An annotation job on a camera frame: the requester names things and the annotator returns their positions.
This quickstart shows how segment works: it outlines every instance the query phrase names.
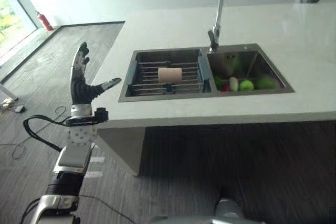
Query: gray carpet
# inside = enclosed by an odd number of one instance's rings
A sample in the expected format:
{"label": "gray carpet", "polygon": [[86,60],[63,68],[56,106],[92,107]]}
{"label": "gray carpet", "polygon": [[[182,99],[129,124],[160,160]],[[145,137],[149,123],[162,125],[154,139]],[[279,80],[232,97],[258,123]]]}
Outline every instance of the gray carpet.
{"label": "gray carpet", "polygon": [[[70,65],[78,45],[85,40],[91,51],[90,83],[121,27],[62,28],[32,56],[5,83],[28,109],[0,116],[1,143],[27,137],[24,118],[54,118],[57,106],[70,106]],[[36,130],[44,124],[32,125]],[[59,126],[41,136],[60,146],[66,142]],[[18,223],[50,180],[58,153],[35,140],[26,147],[14,161],[13,147],[0,146],[0,223]],[[316,223],[336,207],[334,122],[148,128],[139,177],[126,174],[100,148],[93,157],[104,161],[90,163],[81,194],[101,198],[137,223],[155,215],[210,215],[219,189],[236,199],[246,217],[269,224]],[[76,215],[82,223],[129,223],[89,198],[81,199]]]}

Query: countertop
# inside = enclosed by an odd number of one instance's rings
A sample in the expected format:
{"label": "countertop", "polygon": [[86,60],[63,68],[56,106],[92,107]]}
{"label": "countertop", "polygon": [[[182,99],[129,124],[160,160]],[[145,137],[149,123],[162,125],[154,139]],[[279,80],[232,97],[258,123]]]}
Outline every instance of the countertop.
{"label": "countertop", "polygon": [[224,7],[219,44],[257,43],[294,93],[118,102],[134,50],[209,46],[215,16],[215,7],[131,14],[93,81],[122,78],[93,101],[109,111],[99,127],[336,120],[336,3]]}

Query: robotic hand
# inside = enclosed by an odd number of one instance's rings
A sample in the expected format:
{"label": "robotic hand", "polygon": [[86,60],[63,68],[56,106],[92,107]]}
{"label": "robotic hand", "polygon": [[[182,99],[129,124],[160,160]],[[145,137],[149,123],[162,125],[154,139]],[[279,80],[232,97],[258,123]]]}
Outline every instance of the robotic hand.
{"label": "robotic hand", "polygon": [[115,78],[97,86],[86,84],[84,77],[89,58],[86,42],[78,48],[71,67],[71,117],[68,143],[62,149],[53,170],[53,178],[45,195],[39,201],[31,224],[64,223],[78,224],[80,219],[72,215],[79,203],[79,191],[91,158],[91,144],[97,137],[94,125],[108,120],[105,108],[97,108],[92,115],[91,102],[104,91],[117,85]]}

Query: wire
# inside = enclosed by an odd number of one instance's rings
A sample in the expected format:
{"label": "wire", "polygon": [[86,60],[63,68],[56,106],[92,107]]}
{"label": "wire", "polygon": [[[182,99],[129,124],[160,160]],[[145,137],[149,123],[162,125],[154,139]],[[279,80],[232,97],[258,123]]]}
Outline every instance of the wire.
{"label": "wire", "polygon": [[32,129],[29,127],[29,120],[31,119],[42,119],[42,120],[45,120],[45,121],[49,121],[50,123],[55,123],[55,124],[58,124],[58,125],[63,125],[63,126],[66,126],[65,124],[63,124],[62,122],[56,122],[44,115],[33,115],[31,117],[29,117],[28,119],[24,120],[23,121],[23,127],[25,128],[26,132],[28,133],[29,136],[39,140],[40,142],[48,145],[49,147],[55,149],[56,151],[58,152],[61,152],[62,148],[57,146],[56,144],[53,144],[45,139],[43,139],[42,137],[40,137],[39,135],[37,135],[34,131],[32,131]]}
{"label": "wire", "polygon": [[[107,204],[105,201],[103,201],[102,199],[100,198],[97,198],[97,197],[94,197],[94,196],[89,196],[89,195],[83,195],[83,194],[80,194],[79,195],[80,197],[85,197],[85,198],[91,198],[91,199],[95,199],[95,200],[98,200],[100,201],[101,203],[103,203],[105,206],[107,206],[108,208],[110,208],[112,211],[116,212],[117,214],[119,214],[121,217],[127,219],[129,222],[131,222],[132,224],[137,224],[134,220],[132,220],[130,217],[122,214],[121,212],[115,210],[113,207],[111,207],[109,204]],[[22,217],[21,217],[21,220],[19,222],[19,224],[23,224],[25,218],[28,216],[28,214],[35,208],[37,207],[38,202],[40,200],[40,198],[38,199],[34,199],[32,202],[29,203],[29,205],[26,207],[26,210],[24,211]]]}
{"label": "wire", "polygon": [[112,211],[114,211],[114,212],[116,212],[117,214],[119,214],[121,217],[123,217],[123,218],[129,220],[129,221],[130,221],[131,223],[133,223],[133,224],[136,224],[135,221],[132,220],[130,217],[128,217],[128,216],[122,214],[121,212],[115,210],[113,207],[111,207],[109,204],[107,204],[105,201],[103,201],[103,200],[100,199],[100,198],[97,198],[97,197],[94,197],[94,196],[89,196],[89,195],[83,195],[83,194],[80,194],[79,196],[80,196],[80,197],[86,197],[86,198],[91,198],[91,199],[98,200],[98,201],[100,201],[101,203],[103,203],[105,206],[107,206],[108,208],[110,208]]}
{"label": "wire", "polygon": [[[63,106],[63,105],[61,105],[61,106],[59,106],[59,107],[57,107],[56,109],[55,109],[55,114],[57,114],[57,117],[55,117],[55,119],[54,119],[54,121],[55,120],[58,120],[60,117],[62,117],[62,116],[64,116],[64,113],[66,112],[66,110],[67,110],[67,108],[65,107],[65,106]],[[42,130],[44,130],[47,126],[49,126],[49,125],[51,125],[52,124],[52,122],[49,122],[48,124],[46,124],[45,126],[43,126],[42,128],[40,128],[38,131],[36,131],[35,132],[35,134],[37,134],[37,133],[39,133],[39,132],[41,132]],[[15,146],[15,148],[13,149],[13,151],[12,151],[12,159],[14,159],[14,160],[18,160],[18,159],[20,159],[22,156],[23,156],[23,154],[24,154],[24,152],[26,151],[26,147],[23,145],[25,142],[27,142],[29,139],[31,139],[32,138],[32,136],[30,136],[29,135],[29,137],[27,137],[27,138],[25,138],[24,140],[22,140],[21,142],[19,142],[18,144],[0,144],[0,146],[10,146],[10,145],[12,145],[12,146]],[[20,147],[21,147],[21,149],[22,149],[22,151],[18,154],[18,155],[16,155],[17,154],[17,151],[20,149]]]}
{"label": "wire", "polygon": [[23,222],[24,222],[25,218],[27,217],[27,215],[28,215],[28,214],[29,214],[35,207],[37,207],[38,203],[36,203],[36,202],[38,202],[39,200],[40,200],[40,198],[38,198],[38,199],[34,199],[32,202],[29,203],[29,205],[26,207],[26,210],[24,211],[24,213],[23,213],[23,215],[22,215],[22,217],[21,217],[21,220],[20,220],[19,224],[23,224]]}

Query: red fire extinguisher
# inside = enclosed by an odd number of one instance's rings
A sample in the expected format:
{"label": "red fire extinguisher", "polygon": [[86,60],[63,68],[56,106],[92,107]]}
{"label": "red fire extinguisher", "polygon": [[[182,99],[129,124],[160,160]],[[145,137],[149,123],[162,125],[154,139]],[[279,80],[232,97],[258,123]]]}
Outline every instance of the red fire extinguisher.
{"label": "red fire extinguisher", "polygon": [[51,24],[47,20],[46,16],[44,16],[43,14],[41,14],[39,12],[36,12],[36,13],[37,13],[37,18],[39,20],[41,20],[41,23],[44,25],[44,27],[47,29],[47,31],[52,31],[53,27],[51,26]]}

